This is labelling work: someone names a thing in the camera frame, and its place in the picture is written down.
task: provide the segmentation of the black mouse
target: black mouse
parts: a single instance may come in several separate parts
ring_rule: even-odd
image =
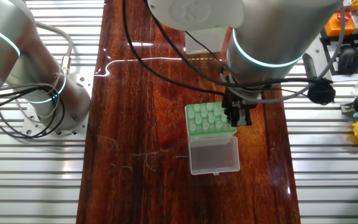
[[[358,50],[356,47],[347,45],[341,47],[338,61],[338,71],[342,75],[352,75],[358,67]]]

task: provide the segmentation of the wire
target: wire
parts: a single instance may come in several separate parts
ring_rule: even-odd
[[[74,43],[73,43],[73,39],[66,32],[64,32],[61,29],[58,29],[54,26],[46,25],[41,22],[36,22],[35,24],[37,25],[37,27],[39,27],[41,29],[49,30],[50,32],[54,32],[56,34],[62,35],[68,41],[68,49],[67,49],[67,53],[65,56],[71,55],[71,52],[73,51]]]
[[[16,100],[16,99],[19,99],[19,98],[22,97],[22,96],[26,96],[27,94],[32,93],[33,91],[36,91],[36,90],[38,90],[38,89],[33,89],[33,90],[29,91],[29,92],[25,92],[25,93],[22,93],[22,94],[20,94],[20,95],[14,96],[14,97],[12,97],[12,98],[9,99],[9,100],[7,100],[7,101],[5,101],[5,102],[3,102],[3,103],[0,103],[0,107],[6,105],[6,104],[8,104],[8,103],[10,103],[10,102],[12,102],[12,101],[14,101],[14,100]]]
[[[195,72],[197,72],[201,77],[207,79],[210,82],[213,82],[218,85],[226,86],[226,87],[240,87],[240,88],[246,88],[246,87],[253,87],[253,86],[263,86],[263,85],[273,85],[283,82],[308,82],[308,83],[321,83],[322,80],[318,79],[310,79],[310,78],[281,78],[277,80],[268,80],[264,82],[255,82],[255,83],[228,83],[228,82],[220,82],[218,80],[215,80],[208,75],[204,74],[202,71],[200,71],[198,68],[196,68],[192,63],[190,63],[185,56],[179,51],[179,49],[175,46],[175,44],[172,42],[172,40],[169,38],[168,34],[164,31],[163,27],[161,26],[161,23],[158,21],[158,19],[153,15],[151,9],[149,8],[149,5],[147,3],[147,0],[144,0],[144,4],[146,5],[146,8],[149,10],[155,24],[157,25],[158,29],[164,36],[165,40],[169,43],[169,45],[174,49],[174,51],[179,55],[179,57],[189,66],[191,67]]]
[[[56,114],[54,113],[54,114],[53,114],[53,117],[52,117],[52,120],[49,122],[49,124],[48,124],[41,132],[39,132],[38,134],[36,134],[36,135],[34,135],[34,136],[29,136],[29,135],[27,135],[27,134],[21,133],[20,131],[16,130],[15,128],[13,128],[13,127],[5,120],[5,118],[4,118],[4,116],[2,115],[1,110],[0,110],[0,118],[1,118],[1,120],[6,124],[6,126],[8,126],[9,128],[11,128],[15,133],[20,134],[21,136],[26,137],[26,138],[37,138],[37,136],[41,136],[41,135],[43,136],[44,132],[46,132],[46,130],[52,125],[52,123],[53,123],[55,117],[56,117]]]
[[[286,92],[289,92],[289,93],[297,93],[297,91],[292,91],[292,90],[284,90],[282,88],[269,88],[269,89],[266,89],[266,90],[281,90],[281,91],[286,91]]]
[[[185,31],[185,33],[192,38],[197,44],[200,44],[200,46],[204,47],[205,50],[207,50],[212,57],[214,57],[223,67],[229,68],[228,65],[226,65],[224,62],[222,62],[209,48],[207,48],[204,44],[202,44],[200,41],[198,41],[196,38],[194,38],[189,32]]]
[[[193,86],[189,86],[189,85],[186,85],[184,83],[180,83],[180,82],[177,82],[175,80],[171,80],[159,73],[157,73],[155,70],[153,70],[152,68],[150,68],[148,65],[146,65],[146,63],[142,60],[142,58],[139,56],[139,54],[136,52],[133,44],[132,44],[132,40],[129,36],[129,31],[128,31],[128,25],[127,25],[127,16],[126,16],[126,0],[122,0],[122,17],[124,19],[124,31],[125,31],[125,35],[126,35],[126,38],[127,38],[127,41],[128,41],[128,44],[129,44],[129,47],[131,48],[131,51],[132,53],[135,55],[136,59],[140,62],[140,64],[145,67],[148,71],[150,71],[151,73],[153,73],[155,76],[161,78],[162,80],[164,81],[167,81],[169,83],[172,83],[174,85],[178,85],[178,86],[181,86],[181,87],[184,87],[184,88],[187,88],[187,89],[190,89],[190,90],[194,90],[194,91],[200,91],[200,92],[203,92],[203,93],[210,93],[210,94],[215,94],[215,95],[220,95],[220,96],[224,96],[224,93],[223,92],[220,92],[220,91],[213,91],[213,90],[204,90],[204,89],[201,89],[201,88],[197,88],[197,87],[193,87]]]
[[[210,77],[205,77],[205,74],[203,74],[201,71],[199,71],[197,68],[195,68],[189,61],[187,61],[187,59],[179,52],[179,50],[176,48],[175,44],[173,44],[173,42],[170,40],[170,38],[168,37],[167,33],[164,31],[164,29],[162,28],[161,24],[159,23],[159,21],[157,20],[157,18],[155,18],[155,16],[152,14],[152,11],[150,10],[149,8],[149,5],[147,4],[147,0],[144,0],[144,3],[145,5],[147,6],[147,9],[149,10],[149,12],[151,13],[152,17],[153,17],[153,20],[155,22],[155,24],[157,25],[157,27],[160,29],[161,33],[163,34],[164,38],[167,40],[167,42],[171,45],[171,47],[174,49],[174,51],[191,67],[193,68],[194,71],[198,72],[203,78],[213,82],[213,83],[216,83],[216,84],[220,84],[220,83],[217,83],[216,80],[214,80],[213,78],[210,78]],[[344,12],[344,8],[343,8],[343,5],[341,5],[341,16],[344,16],[345,12]],[[334,63],[334,59],[337,57],[340,49],[341,49],[341,45],[343,43],[343,38],[344,38],[344,33],[345,33],[345,22],[344,21],[341,21],[341,33],[339,35],[339,41],[338,41],[338,45],[337,45],[337,48],[336,48],[336,51],[333,55],[333,57],[331,58],[331,60],[329,61],[329,63],[327,64],[326,68],[321,72],[321,74],[318,76],[318,78],[323,78],[325,76],[325,74],[328,72],[328,70],[332,67],[333,63]],[[226,87],[251,87],[250,85],[241,85],[241,86],[238,86],[239,84],[232,84],[232,83],[227,83],[225,84],[224,86]],[[292,99],[294,97],[297,97],[298,95],[304,93],[305,91],[308,90],[308,86],[305,87],[304,89],[302,89],[301,91],[293,94],[293,95],[290,95],[290,96],[285,96],[283,98],[279,98],[279,99],[274,99],[274,100],[257,100],[256,103],[279,103],[279,102],[283,102],[285,100],[289,100],[289,99]]]
[[[6,131],[1,125],[0,125],[0,129],[1,129],[5,134],[7,134],[7,135],[9,135],[9,136],[11,136],[11,137],[13,137],[13,138],[18,138],[18,139],[33,139],[33,138],[42,138],[42,137],[45,137],[45,136],[47,136],[47,135],[53,133],[53,132],[61,125],[61,123],[63,122],[64,117],[65,117],[66,110],[65,110],[64,102],[61,101],[61,105],[62,105],[62,118],[61,118],[60,121],[57,123],[57,125],[56,125],[54,128],[52,128],[51,131],[49,131],[49,132],[47,132],[47,133],[44,131],[44,130],[46,130],[46,129],[44,129],[41,135],[36,134],[35,136],[28,136],[28,135],[26,135],[26,134],[20,133],[21,136],[16,136],[16,135],[14,135],[14,134],[12,134],[12,133]],[[1,117],[1,119],[6,123],[6,121],[4,120],[3,116],[0,115],[0,117]],[[11,128],[12,130],[14,130],[16,133],[19,132],[18,130],[14,129],[13,127],[10,127],[10,128]]]
[[[46,122],[49,121],[49,119],[46,120],[46,121],[36,121],[36,120],[32,119],[32,118],[31,118],[29,115],[27,115],[27,113],[24,111],[23,107],[20,105],[19,100],[16,99],[15,101],[16,101],[16,105],[17,105],[17,107],[19,108],[19,110],[20,110],[20,111],[22,112],[22,114],[23,114],[27,119],[29,119],[30,121],[32,121],[32,122],[34,122],[34,123],[38,123],[38,124],[45,124]]]

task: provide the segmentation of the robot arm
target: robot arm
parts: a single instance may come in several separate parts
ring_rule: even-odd
[[[342,0],[149,0],[154,16],[174,29],[232,26],[228,81],[236,83],[284,78],[341,4]],[[250,125],[249,110],[256,104],[230,90],[226,94],[223,106],[232,126]],[[244,94],[256,99],[260,91]]]
[[[85,88],[62,70],[42,43],[30,9],[21,0],[0,0],[0,87],[5,82],[10,85],[56,84],[66,109],[60,129],[68,129],[88,114],[90,97]],[[33,93],[25,98],[41,120],[49,119],[44,118],[54,109],[49,95]]]

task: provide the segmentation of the glossy tabletop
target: glossy tabletop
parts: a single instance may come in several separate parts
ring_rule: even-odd
[[[128,1],[127,16],[149,66],[179,82],[224,91],[175,55],[143,1]],[[164,28],[183,49],[183,32]],[[219,64],[209,55],[187,57],[218,79]],[[253,125],[238,128],[239,172],[191,175],[185,106],[214,101],[221,97],[172,85],[142,68],[124,35],[121,0],[106,1],[77,223],[300,223],[282,104],[259,105],[251,111]]]

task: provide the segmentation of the teal light ring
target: teal light ring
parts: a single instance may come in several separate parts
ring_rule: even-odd
[[[294,63],[296,63],[297,61],[299,61],[300,59],[302,59],[303,55],[301,57],[299,57],[296,60],[293,60],[292,62],[288,62],[288,63],[281,63],[281,64],[272,64],[272,63],[265,63],[265,62],[261,62],[258,61],[256,59],[254,59],[253,57],[251,57],[250,55],[248,55],[240,46],[239,42],[237,41],[237,37],[236,37],[236,31],[235,29],[233,29],[233,40],[234,40],[234,44],[236,45],[237,49],[240,51],[240,53],[248,60],[250,60],[251,62],[263,66],[263,67],[268,67],[268,68],[283,68],[283,67],[287,67],[289,65],[293,65]]]
[[[49,101],[55,99],[56,97],[58,97],[58,95],[60,95],[60,94],[62,93],[62,91],[63,91],[63,89],[65,88],[65,86],[66,86],[66,76],[65,76],[65,80],[63,81],[63,85],[62,85],[62,87],[60,88],[60,90],[59,90],[59,92],[57,93],[57,95],[55,95],[55,96],[53,96],[53,97],[51,97],[51,98],[49,98],[49,99],[47,99],[47,100],[40,101],[40,102],[33,102],[33,101],[30,101],[30,100],[27,100],[27,101],[28,101],[29,103],[47,103],[47,102],[49,102]]]
[[[20,50],[13,41],[11,41],[9,38],[7,38],[2,33],[0,33],[0,38],[4,39],[9,45],[11,45],[13,47],[13,49],[15,49],[15,51],[17,52],[17,55],[20,57],[20,54],[21,54]]]

